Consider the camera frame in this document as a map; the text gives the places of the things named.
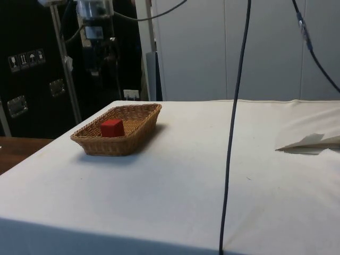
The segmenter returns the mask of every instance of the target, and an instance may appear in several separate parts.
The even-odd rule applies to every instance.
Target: electrical outlet
[[[125,99],[139,99],[139,91],[138,90],[131,90],[131,89],[124,89],[124,98]]]

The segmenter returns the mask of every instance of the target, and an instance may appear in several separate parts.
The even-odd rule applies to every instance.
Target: metal pole
[[[12,134],[11,134],[10,126],[9,126],[9,123],[7,122],[7,118],[4,112],[4,107],[2,105],[1,98],[0,98],[0,123],[2,125],[2,128],[4,129],[5,136],[11,137]]]
[[[59,48],[60,56],[61,56],[61,59],[62,59],[64,74],[65,74],[66,83],[67,83],[67,88],[68,88],[70,99],[71,99],[74,119],[75,119],[76,124],[79,124],[81,122],[81,115],[80,115],[80,110],[79,110],[79,105],[78,105],[78,99],[77,99],[77,95],[75,93],[72,73],[69,70],[69,68],[67,67],[67,65],[65,63],[65,59],[64,59],[65,56],[67,56],[66,45],[65,45],[65,41],[61,40],[60,37],[59,37],[59,30],[60,30],[61,24],[60,24],[60,18],[59,18],[59,12],[58,12],[57,6],[52,5],[50,7],[50,11],[51,11],[54,30],[55,30],[56,38],[57,38],[57,42],[58,42],[58,48]]]
[[[137,0],[136,2],[137,18],[143,19],[151,17],[150,0]],[[142,58],[146,76],[146,82],[148,87],[149,99],[152,98],[150,94],[150,84],[148,75],[147,54],[156,51],[154,29],[152,27],[152,21],[138,22],[140,42],[142,46]]]

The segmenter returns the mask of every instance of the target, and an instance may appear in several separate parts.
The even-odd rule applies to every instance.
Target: wooden table
[[[0,175],[53,140],[0,137]]]

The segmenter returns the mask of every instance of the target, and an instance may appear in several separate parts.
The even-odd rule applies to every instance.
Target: metal latch
[[[12,118],[16,118],[28,111],[25,96],[20,96],[7,102],[8,111]]]
[[[65,93],[65,85],[63,79],[58,79],[49,84],[49,89],[53,97],[60,96]]]

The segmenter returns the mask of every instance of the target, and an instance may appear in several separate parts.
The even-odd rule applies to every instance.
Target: metal stand
[[[136,3],[137,9],[137,18],[143,19],[146,17],[151,17],[151,8],[150,8],[150,1],[149,0],[138,0]],[[142,58],[146,76],[146,83],[148,87],[148,95],[149,100],[154,100],[152,97],[152,92],[150,90],[150,83],[149,83],[149,72],[148,72],[148,62],[147,62],[147,54],[154,53],[156,51],[155,46],[155,39],[154,39],[154,30],[152,28],[152,21],[144,21],[138,23],[139,27],[139,35],[140,35],[140,42],[142,46]]]
[[[75,93],[74,83],[73,83],[73,79],[72,79],[72,73],[69,70],[69,68],[67,67],[67,64],[65,63],[65,60],[64,60],[65,56],[67,56],[66,45],[65,45],[65,41],[61,40],[60,37],[59,37],[59,30],[60,30],[61,24],[60,24],[60,18],[59,18],[59,12],[58,12],[57,6],[52,5],[50,7],[50,11],[51,11],[51,14],[52,14],[54,30],[55,30],[56,37],[57,37],[58,48],[59,48],[59,52],[60,52],[60,57],[62,59],[64,74],[65,74],[67,88],[68,88],[70,99],[71,99],[71,104],[72,104],[75,122],[76,122],[76,124],[79,124],[81,122],[81,115],[80,115],[77,95]]]

